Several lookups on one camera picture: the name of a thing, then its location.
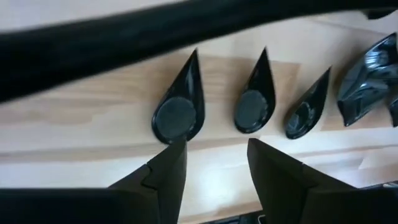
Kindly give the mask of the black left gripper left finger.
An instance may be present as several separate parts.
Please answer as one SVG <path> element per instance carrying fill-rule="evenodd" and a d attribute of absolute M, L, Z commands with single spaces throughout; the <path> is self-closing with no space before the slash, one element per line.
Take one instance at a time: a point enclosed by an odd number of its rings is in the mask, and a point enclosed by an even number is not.
<path fill-rule="evenodd" d="M 1 223 L 177 223 L 186 174 L 178 140 L 107 188 L 1 189 Z"/>

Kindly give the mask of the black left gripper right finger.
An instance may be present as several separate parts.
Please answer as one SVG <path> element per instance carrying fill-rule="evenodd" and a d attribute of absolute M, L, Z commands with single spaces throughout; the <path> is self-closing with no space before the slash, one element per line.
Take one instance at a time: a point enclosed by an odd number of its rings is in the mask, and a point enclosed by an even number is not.
<path fill-rule="evenodd" d="M 397 187 L 353 187 L 256 138 L 248 164 L 267 223 L 397 223 Z"/>

